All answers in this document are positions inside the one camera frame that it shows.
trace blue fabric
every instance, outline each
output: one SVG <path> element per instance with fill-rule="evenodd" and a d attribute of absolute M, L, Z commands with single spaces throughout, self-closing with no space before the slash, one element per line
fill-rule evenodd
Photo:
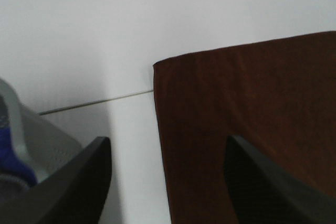
<path fill-rule="evenodd" d="M 0 129 L 0 169 L 21 177 L 30 186 L 37 184 L 33 170 L 15 156 L 10 128 Z"/>

